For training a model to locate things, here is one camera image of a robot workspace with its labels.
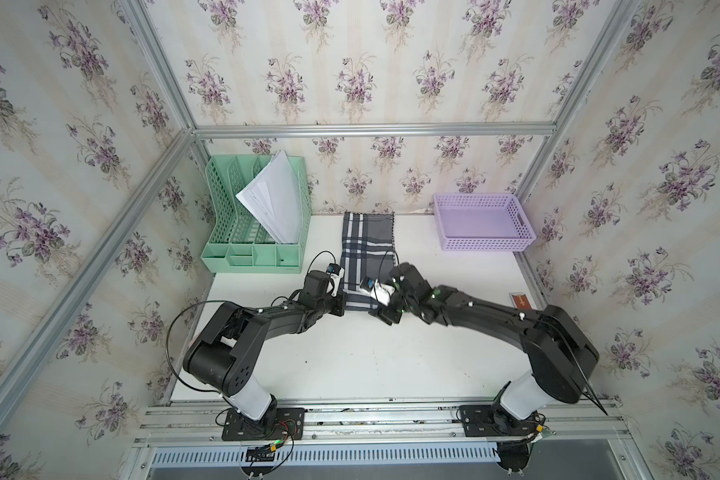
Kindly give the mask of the grey plaid pillowcase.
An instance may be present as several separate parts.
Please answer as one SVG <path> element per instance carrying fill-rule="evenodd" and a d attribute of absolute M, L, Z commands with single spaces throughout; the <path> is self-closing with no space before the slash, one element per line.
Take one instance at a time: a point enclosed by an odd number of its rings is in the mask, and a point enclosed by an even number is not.
<path fill-rule="evenodd" d="M 370 311 L 378 306 L 376 297 L 363 294 L 360 286 L 366 277 L 385 281 L 396 260 L 393 214 L 344 214 L 340 265 L 347 311 Z"/>

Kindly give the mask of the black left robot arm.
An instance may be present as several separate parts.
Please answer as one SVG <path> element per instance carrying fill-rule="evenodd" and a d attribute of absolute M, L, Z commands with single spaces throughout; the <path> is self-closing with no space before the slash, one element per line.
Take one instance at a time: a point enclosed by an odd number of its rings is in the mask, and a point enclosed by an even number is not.
<path fill-rule="evenodd" d="M 185 353 L 183 371 L 220 394 L 244 418 L 272 423 L 276 399 L 254 378 L 264 342 L 304 333 L 326 315 L 343 316 L 343 276 L 336 263 L 325 271 L 311 270 L 303 286 L 277 306 L 252 308 L 223 301 Z"/>

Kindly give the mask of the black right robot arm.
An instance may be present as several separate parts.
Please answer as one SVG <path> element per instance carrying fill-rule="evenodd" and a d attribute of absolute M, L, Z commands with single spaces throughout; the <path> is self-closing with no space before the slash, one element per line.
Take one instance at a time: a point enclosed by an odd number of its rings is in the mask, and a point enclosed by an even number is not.
<path fill-rule="evenodd" d="M 590 377 L 599 353 L 562 308 L 521 309 L 478 299 L 447 285 L 430 285 L 410 263 L 394 267 L 389 277 L 365 278 L 360 289 L 376 300 L 375 315 L 387 324 L 410 313 L 427 324 L 472 330 L 521 350 L 530 369 L 509 382 L 494 410 L 516 421 L 532 417 L 551 402 L 597 402 Z"/>

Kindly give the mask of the green mesh file organizer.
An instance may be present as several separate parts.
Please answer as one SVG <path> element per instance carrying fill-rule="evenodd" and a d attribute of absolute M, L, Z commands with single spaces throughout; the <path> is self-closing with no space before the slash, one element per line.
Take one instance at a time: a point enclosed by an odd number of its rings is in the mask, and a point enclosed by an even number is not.
<path fill-rule="evenodd" d="M 302 270 L 311 220 L 311 197 L 305 159 L 288 162 L 299 181 L 300 238 L 279 244 L 238 201 L 236 194 L 270 162 L 270 155 L 216 155 L 209 159 L 205 176 L 214 209 L 215 225 L 201 253 L 214 273 L 298 274 Z"/>

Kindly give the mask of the purple plastic basket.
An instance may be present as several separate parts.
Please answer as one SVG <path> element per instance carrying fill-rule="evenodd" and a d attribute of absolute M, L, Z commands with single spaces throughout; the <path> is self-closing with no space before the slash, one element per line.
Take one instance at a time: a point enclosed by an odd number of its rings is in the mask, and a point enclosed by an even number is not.
<path fill-rule="evenodd" d="M 444 251 L 523 252 L 537 238 L 510 193 L 438 193 L 434 216 Z"/>

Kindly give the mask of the red rectangular packet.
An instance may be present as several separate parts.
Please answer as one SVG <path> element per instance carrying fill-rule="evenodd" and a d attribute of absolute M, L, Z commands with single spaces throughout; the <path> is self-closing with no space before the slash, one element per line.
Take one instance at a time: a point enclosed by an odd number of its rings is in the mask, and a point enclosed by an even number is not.
<path fill-rule="evenodd" d="M 515 292 L 509 294 L 512 305 L 519 310 L 532 310 L 533 305 L 529 301 L 528 296 L 522 292 Z"/>

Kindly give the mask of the white paper sheets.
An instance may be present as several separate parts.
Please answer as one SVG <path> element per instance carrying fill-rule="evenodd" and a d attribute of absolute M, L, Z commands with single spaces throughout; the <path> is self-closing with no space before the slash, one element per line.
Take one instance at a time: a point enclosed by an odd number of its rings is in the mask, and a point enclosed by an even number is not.
<path fill-rule="evenodd" d="M 298 177 L 284 150 L 239 192 L 237 200 L 279 244 L 296 244 L 301 235 Z"/>

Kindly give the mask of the small circuit board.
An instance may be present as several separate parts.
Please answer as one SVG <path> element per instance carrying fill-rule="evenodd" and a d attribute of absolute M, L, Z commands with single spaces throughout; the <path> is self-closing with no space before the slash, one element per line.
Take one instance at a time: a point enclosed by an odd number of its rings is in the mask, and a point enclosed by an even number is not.
<path fill-rule="evenodd" d="M 250 447 L 246 450 L 244 461 L 253 464 L 257 462 L 273 462 L 277 453 L 274 446 Z"/>

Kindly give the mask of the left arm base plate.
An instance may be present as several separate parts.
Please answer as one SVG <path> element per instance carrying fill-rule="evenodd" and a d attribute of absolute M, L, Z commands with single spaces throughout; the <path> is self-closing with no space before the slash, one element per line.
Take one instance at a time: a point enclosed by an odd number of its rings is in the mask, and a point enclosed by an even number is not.
<path fill-rule="evenodd" d="M 222 427 L 223 441 L 248 441 L 268 439 L 301 440 L 306 410 L 303 408 L 281 408 L 268 410 L 260 420 L 251 420 L 233 407 L 228 407 L 216 418 Z"/>

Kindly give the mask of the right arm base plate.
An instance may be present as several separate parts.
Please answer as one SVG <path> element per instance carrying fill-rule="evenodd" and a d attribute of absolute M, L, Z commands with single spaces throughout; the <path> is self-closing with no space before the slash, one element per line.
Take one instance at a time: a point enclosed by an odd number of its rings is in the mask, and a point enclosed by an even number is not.
<path fill-rule="evenodd" d="M 546 424 L 546 416 L 535 411 L 528 418 L 518 420 L 500 405 L 462 405 L 456 418 L 467 437 L 535 438 Z"/>

